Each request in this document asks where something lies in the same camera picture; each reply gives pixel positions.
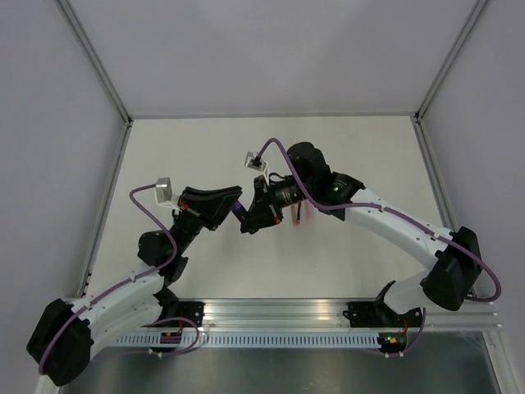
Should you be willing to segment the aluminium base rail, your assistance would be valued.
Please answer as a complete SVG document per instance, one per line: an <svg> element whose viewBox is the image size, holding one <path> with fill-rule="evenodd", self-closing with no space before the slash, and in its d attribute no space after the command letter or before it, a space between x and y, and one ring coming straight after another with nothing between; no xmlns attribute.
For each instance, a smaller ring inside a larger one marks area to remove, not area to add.
<svg viewBox="0 0 525 394"><path fill-rule="evenodd" d="M369 331L394 331L403 328L351 328L342 315L346 304L366 299L208 299L205 304L203 328L222 331L248 330L319 330L339 328ZM429 330L499 331L502 328L493 305L466 303L457 312L435 306L422 310L422 325Z"/></svg>

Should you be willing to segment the black purple highlighter pen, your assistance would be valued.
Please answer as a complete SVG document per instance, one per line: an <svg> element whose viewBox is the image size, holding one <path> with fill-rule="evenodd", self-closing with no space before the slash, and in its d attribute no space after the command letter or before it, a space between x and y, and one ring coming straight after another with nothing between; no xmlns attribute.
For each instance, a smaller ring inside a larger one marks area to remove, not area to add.
<svg viewBox="0 0 525 394"><path fill-rule="evenodd" d="M248 217L248 213L244 208L240 208L238 214L241 222L244 222Z"/></svg>

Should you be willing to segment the aluminium frame post right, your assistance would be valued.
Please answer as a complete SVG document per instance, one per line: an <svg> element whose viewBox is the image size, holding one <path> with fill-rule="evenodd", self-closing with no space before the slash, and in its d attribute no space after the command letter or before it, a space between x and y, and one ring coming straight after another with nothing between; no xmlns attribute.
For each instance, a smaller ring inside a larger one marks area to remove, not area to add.
<svg viewBox="0 0 525 394"><path fill-rule="evenodd" d="M434 98L437 96L441 86L445 82L445 79L458 60L459 55L463 51L464 46L468 42L473 31L477 27L480 19L490 4L490 0L476 0L474 2L467 18L465 19L465 22L463 23L448 53L446 54L444 61L441 63L436 76L431 82L426 94L424 95L418 110L413 114L413 120L416 123L420 123L428 112L432 102L434 101Z"/></svg>

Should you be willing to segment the aluminium frame post left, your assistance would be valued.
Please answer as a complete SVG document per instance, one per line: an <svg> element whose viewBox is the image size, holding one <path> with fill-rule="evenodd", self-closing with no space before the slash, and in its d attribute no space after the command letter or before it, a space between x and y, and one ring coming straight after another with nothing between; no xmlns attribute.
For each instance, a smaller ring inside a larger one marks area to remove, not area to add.
<svg viewBox="0 0 525 394"><path fill-rule="evenodd" d="M126 126L130 126L133 118L127 110L121 96L118 94L115 85L112 82L111 77L107 73L106 67L103 65L101 57L98 55L92 40L90 39L86 29L83 26L75 8L71 1L68 0L56 0L54 1L58 11L61 13L64 21L68 25L72 35L76 42L80 46L81 51L85 55L89 65L97 76L100 85L103 88L105 95L108 100L118 113L121 120Z"/></svg>

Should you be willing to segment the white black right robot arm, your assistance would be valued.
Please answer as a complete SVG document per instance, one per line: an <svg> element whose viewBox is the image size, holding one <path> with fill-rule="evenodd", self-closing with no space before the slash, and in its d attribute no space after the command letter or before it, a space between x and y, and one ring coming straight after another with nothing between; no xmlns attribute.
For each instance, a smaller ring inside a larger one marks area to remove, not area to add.
<svg viewBox="0 0 525 394"><path fill-rule="evenodd" d="M461 308L482 272L473 231L436 227L385 204L361 181L333 172L321 150L310 142L294 144L282 153L290 174L279 181L271 181L260 153L246 155L244 165L260 175L253 181L250 207L235 204L232 209L243 233L279 224L283 208L307 200L326 215L381 236L423 266L421 273L388 282L381 289L372 302L377 322L391 326L409 311L428 305L448 311Z"/></svg>

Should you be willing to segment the aluminium frame post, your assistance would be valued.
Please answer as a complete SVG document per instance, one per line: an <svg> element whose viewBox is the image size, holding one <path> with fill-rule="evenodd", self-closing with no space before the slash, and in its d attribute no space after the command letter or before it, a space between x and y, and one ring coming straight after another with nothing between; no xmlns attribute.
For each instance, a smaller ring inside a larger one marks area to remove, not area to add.
<svg viewBox="0 0 525 394"><path fill-rule="evenodd" d="M111 77L107 73L106 67L103 65L101 57L98 55L92 40L90 39L86 29L83 26L75 8L71 1L68 0L56 0L54 1L58 11L61 13L64 21L68 25L72 35L76 42L80 46L81 51L85 55L89 65L97 76L100 85L103 88L105 95L108 100L118 113L121 120L126 126L130 126L133 118L127 110L121 96L118 94L115 85L112 82Z"/></svg>
<svg viewBox="0 0 525 394"><path fill-rule="evenodd" d="M413 120L416 123L420 123L428 112L432 102L434 101L434 98L437 96L441 86L445 82L445 79L458 60L459 55L463 51L464 46L468 42L473 31L477 27L480 19L490 4L490 0L476 0L474 2L467 18L465 19L465 22L463 23L448 53L446 54L444 61L441 63L436 76L431 82L426 94L424 95L418 110L413 114Z"/></svg>

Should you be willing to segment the orange transparent pen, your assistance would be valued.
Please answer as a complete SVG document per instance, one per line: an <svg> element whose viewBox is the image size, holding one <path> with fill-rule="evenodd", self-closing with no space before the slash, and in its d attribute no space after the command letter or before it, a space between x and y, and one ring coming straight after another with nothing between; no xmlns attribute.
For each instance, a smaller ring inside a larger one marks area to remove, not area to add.
<svg viewBox="0 0 525 394"><path fill-rule="evenodd" d="M297 221L296 206L295 205L291 205L290 206L290 211L291 211L292 223L293 223L294 226L297 226L298 225L298 221Z"/></svg>

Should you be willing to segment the small purple block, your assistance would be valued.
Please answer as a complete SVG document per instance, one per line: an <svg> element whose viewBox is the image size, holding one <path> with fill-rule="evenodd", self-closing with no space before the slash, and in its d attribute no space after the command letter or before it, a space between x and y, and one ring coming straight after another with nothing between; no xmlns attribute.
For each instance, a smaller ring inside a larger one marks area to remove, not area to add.
<svg viewBox="0 0 525 394"><path fill-rule="evenodd" d="M236 201L231 209L233 213L243 213L244 207L240 201Z"/></svg>

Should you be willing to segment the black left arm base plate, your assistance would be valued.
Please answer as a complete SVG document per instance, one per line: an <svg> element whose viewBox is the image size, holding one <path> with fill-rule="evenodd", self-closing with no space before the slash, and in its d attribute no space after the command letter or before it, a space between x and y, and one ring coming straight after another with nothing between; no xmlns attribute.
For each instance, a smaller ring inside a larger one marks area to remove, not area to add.
<svg viewBox="0 0 525 394"><path fill-rule="evenodd" d="M191 325L185 321L176 321L173 318L187 318L195 323L198 327L202 326L205 304L200 301L178 301L177 303L168 306L162 311L160 319L169 318L170 321L162 323L163 327L170 328L191 328Z"/></svg>

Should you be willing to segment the red transparent pen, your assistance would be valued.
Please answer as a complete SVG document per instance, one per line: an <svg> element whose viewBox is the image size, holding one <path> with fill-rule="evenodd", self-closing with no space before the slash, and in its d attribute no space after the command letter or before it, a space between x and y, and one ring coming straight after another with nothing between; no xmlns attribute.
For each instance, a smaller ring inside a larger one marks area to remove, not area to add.
<svg viewBox="0 0 525 394"><path fill-rule="evenodd" d="M298 226L301 224L303 216L304 216L304 211L305 211L304 203L298 202L297 207L296 207L295 221L294 221L295 225Z"/></svg>

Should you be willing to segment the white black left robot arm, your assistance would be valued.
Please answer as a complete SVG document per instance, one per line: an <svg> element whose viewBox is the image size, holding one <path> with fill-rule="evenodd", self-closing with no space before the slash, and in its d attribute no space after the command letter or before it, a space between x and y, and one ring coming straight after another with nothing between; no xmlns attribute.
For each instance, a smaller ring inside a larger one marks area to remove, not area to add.
<svg viewBox="0 0 525 394"><path fill-rule="evenodd" d="M138 257L147 269L98 294L48 304L26 347L39 373L63 387L125 334L149 325L171 326L178 317L179 299L169 286L186 268L185 251L203 229L218 229L241 194L239 186L187 187L175 196L167 178L133 189L131 202L158 227L139 238Z"/></svg>

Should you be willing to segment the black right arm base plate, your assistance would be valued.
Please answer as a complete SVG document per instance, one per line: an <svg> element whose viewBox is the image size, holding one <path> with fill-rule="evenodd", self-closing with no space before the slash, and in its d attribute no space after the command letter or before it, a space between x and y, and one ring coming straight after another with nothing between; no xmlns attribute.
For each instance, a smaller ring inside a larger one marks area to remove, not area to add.
<svg viewBox="0 0 525 394"><path fill-rule="evenodd" d="M351 328L420 328L422 310L411 309L408 313L381 317L372 301L351 301L346 304L342 315Z"/></svg>

